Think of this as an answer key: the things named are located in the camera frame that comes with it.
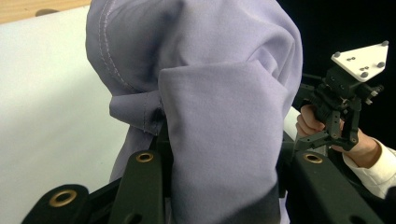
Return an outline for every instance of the finger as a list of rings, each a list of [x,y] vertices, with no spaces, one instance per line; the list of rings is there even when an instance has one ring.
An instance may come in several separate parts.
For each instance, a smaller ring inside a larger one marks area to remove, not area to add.
[[[335,150],[335,151],[339,151],[339,152],[345,152],[345,150],[342,147],[336,146],[336,145],[332,145],[331,149]]]
[[[343,121],[342,119],[340,119],[340,130],[341,130],[341,131],[343,131],[343,129],[344,129],[344,124],[345,124],[345,121]]]
[[[318,132],[316,129],[309,127],[302,115],[297,116],[297,124],[299,125],[301,131],[306,135],[312,135]]]
[[[307,134],[300,126],[299,123],[296,123],[296,129],[297,129],[297,134],[301,137],[307,137],[309,134]]]
[[[314,105],[304,105],[301,107],[301,115],[303,116],[305,124],[310,129],[320,132],[325,128],[325,125],[316,119],[315,110],[316,108]]]

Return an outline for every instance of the fabric fold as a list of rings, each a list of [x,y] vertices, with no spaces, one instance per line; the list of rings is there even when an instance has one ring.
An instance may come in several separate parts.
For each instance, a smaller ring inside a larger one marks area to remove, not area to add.
[[[239,223],[278,222],[278,196],[266,195],[277,183],[287,90],[258,61],[164,69],[159,86],[176,222],[219,223],[243,211],[256,216]]]
[[[158,91],[113,96],[110,115],[144,133],[158,135],[163,120],[163,104]]]

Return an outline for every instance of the garment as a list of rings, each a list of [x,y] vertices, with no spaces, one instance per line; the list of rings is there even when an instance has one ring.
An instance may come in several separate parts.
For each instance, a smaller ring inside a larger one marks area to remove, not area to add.
[[[361,180],[361,183],[375,196],[382,199],[387,195],[390,187],[396,186],[396,151],[385,147],[374,139],[381,147],[381,156],[370,168],[358,167],[348,156],[343,154],[346,165]]]
[[[111,179],[166,119],[176,223],[277,223],[300,34],[275,0],[94,0],[87,56],[130,124]]]

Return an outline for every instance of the robotic arm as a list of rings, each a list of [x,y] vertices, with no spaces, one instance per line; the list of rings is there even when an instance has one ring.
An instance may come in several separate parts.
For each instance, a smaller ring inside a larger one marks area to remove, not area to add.
[[[336,52],[332,60],[339,66],[328,70],[316,88],[302,84],[294,101],[300,107],[304,100],[316,106],[316,116],[326,129],[296,142],[297,150],[337,145],[344,150],[358,144],[361,102],[370,105],[384,88],[365,82],[385,69],[388,41],[366,48]],[[342,133],[340,119],[345,121]]]

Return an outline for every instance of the stitching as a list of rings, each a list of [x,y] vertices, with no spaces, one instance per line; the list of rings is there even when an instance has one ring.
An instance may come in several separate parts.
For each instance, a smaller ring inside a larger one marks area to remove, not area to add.
[[[100,14],[100,17],[99,17],[99,50],[100,50],[100,55],[101,55],[102,61],[103,61],[103,63],[106,65],[106,69],[107,69],[108,73],[110,73],[110,75],[111,75],[110,68],[108,67],[108,64],[106,63],[106,60],[105,60],[105,56],[103,55],[103,51],[102,51],[102,38],[101,38],[101,33],[102,33],[102,16],[103,16],[103,14],[105,13],[105,9],[106,9],[106,7],[107,7],[107,4],[108,4],[108,0],[106,0],[105,6],[103,7],[102,13]]]
[[[112,4],[111,4],[111,6],[110,6],[110,9],[106,12],[105,20],[103,21],[103,27],[102,27],[101,21],[102,21],[103,15],[105,14],[105,9],[107,8],[107,5],[108,5],[109,0],[106,0],[106,4],[105,4],[105,6],[104,6],[104,8],[103,8],[103,10],[102,10],[101,16],[100,16],[100,18],[99,18],[99,22],[100,22],[100,24],[99,24],[99,45],[100,45],[100,51],[101,51],[101,55],[102,55],[102,60],[103,60],[103,62],[105,63],[106,68],[107,68],[107,71],[110,73],[110,75],[113,75],[113,77],[116,77],[116,79],[120,82],[121,85],[123,85],[124,87],[126,87],[126,88],[128,88],[128,89],[130,89],[130,90],[137,91],[137,89],[135,89],[134,87],[132,87],[129,83],[127,83],[127,82],[121,77],[120,72],[119,72],[119,70],[117,69],[116,65],[114,64],[113,58],[111,57],[110,50],[109,50],[109,46],[108,46],[108,39],[107,39],[107,35],[106,35],[106,28],[107,28],[107,25],[108,25],[108,16],[110,15],[111,11],[113,10],[114,6],[116,5],[116,1],[117,1],[117,0],[112,1]],[[105,45],[106,45],[106,53],[107,53],[108,61],[109,61],[109,62],[111,63],[111,65],[113,66],[113,68],[114,68],[114,73],[111,72],[110,67],[109,67],[109,64],[106,63],[105,56],[104,56],[103,51],[102,51],[102,40],[101,40],[101,38],[100,38],[101,33],[102,33],[103,36],[104,36]]]

